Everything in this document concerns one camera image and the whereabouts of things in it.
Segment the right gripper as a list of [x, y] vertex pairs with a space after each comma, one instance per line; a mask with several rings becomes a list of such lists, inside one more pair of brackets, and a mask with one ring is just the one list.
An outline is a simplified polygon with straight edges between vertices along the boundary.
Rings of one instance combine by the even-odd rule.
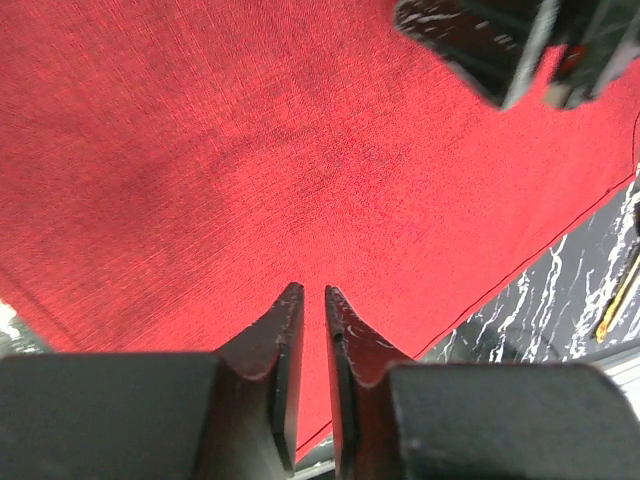
[[553, 1], [547, 11], [543, 20], [541, 1], [399, 1], [393, 23], [496, 108], [527, 93], [553, 46], [564, 48], [544, 95], [553, 108], [597, 100], [639, 59], [637, 1]]

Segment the red cloth napkin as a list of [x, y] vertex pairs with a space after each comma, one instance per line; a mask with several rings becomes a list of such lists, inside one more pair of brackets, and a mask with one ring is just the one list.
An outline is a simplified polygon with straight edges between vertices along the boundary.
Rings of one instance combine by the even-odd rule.
[[300, 282], [310, 451], [327, 285], [420, 357], [637, 168], [637, 68], [560, 112], [551, 51], [499, 112], [392, 10], [3, 2], [3, 301], [59, 350], [212, 350]]

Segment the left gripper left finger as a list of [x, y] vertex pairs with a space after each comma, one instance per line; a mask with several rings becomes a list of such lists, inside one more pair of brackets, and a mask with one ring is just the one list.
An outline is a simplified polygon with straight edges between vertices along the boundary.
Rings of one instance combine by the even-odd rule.
[[288, 479], [295, 471], [304, 287], [289, 284], [218, 348], [199, 444], [201, 479]]

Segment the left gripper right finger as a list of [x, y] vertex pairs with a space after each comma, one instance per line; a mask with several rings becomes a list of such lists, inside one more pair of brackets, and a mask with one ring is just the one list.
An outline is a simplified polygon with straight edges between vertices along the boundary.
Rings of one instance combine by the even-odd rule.
[[411, 359], [362, 320], [335, 286], [325, 288], [325, 311], [337, 477], [402, 479], [389, 371]]

